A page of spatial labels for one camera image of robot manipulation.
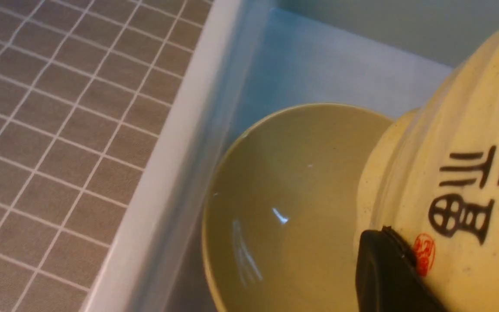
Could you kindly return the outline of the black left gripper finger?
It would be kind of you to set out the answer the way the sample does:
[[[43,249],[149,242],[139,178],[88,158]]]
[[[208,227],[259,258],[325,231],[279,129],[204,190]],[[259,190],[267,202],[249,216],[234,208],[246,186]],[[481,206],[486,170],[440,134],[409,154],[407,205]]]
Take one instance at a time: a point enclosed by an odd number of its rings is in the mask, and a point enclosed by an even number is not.
[[[424,284],[410,245],[392,229],[363,231],[355,290],[360,312],[445,312]]]

